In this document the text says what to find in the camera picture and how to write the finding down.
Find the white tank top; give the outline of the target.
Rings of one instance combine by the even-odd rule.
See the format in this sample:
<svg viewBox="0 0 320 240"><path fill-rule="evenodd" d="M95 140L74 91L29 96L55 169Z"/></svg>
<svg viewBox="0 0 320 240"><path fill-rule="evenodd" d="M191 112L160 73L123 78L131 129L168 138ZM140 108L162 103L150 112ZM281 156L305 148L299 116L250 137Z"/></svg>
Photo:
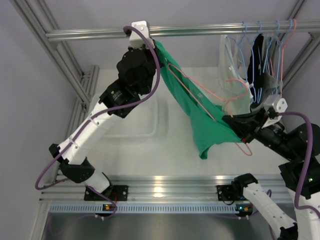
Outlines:
<svg viewBox="0 0 320 240"><path fill-rule="evenodd" d="M220 36L218 70L223 111L227 115L250 113L252 94L246 82L245 68L239 59L239 48L232 46L227 35Z"/></svg>

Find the light blue hanger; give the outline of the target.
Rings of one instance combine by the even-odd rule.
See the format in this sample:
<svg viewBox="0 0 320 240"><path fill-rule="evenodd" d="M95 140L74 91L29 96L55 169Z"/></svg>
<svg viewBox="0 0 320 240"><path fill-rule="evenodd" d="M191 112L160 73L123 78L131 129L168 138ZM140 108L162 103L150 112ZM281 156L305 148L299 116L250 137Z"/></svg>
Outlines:
<svg viewBox="0 0 320 240"><path fill-rule="evenodd" d="M244 30L242 31L241 38L238 38L240 35L238 35L236 38L231 38L234 41L234 46L237 47L237 50L240 54L240 62L243 68L243 73L244 73L244 79L245 82L250 86L249 80L248 80L248 73L247 73L247 65L246 65L246 60L245 60L245 54L243 52L242 46L243 46L243 41L247 37L247 31L248 31L248 24L246 21L242 22L242 26L244 27Z"/></svg>

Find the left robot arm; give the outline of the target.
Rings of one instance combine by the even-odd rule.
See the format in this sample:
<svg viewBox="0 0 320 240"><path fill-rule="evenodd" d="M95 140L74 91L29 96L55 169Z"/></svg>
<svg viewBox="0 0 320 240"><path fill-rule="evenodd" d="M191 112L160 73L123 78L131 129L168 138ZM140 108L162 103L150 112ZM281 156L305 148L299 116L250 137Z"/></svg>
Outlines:
<svg viewBox="0 0 320 240"><path fill-rule="evenodd" d="M68 139L49 147L63 175L74 183L84 183L98 199L109 199L114 186L89 162L88 153L111 127L153 95L153 83L159 83L161 67L157 48L130 47L116 65L118 78L99 96L84 122Z"/></svg>

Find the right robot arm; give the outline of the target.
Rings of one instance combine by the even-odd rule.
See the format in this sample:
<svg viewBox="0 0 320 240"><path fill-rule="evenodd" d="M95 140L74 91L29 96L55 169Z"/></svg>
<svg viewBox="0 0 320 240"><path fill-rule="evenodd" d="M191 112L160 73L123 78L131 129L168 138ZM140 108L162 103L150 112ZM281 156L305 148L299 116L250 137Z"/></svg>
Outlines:
<svg viewBox="0 0 320 240"><path fill-rule="evenodd" d="M263 127L267 119L298 116L304 123L289 133ZM279 165L280 175L293 201L295 219L289 217L263 191L258 180L246 173L219 190L221 201L249 201L267 221L275 240L318 240L320 238L320 127L299 112L275 110L223 116L223 121L244 143L257 140L287 160Z"/></svg>

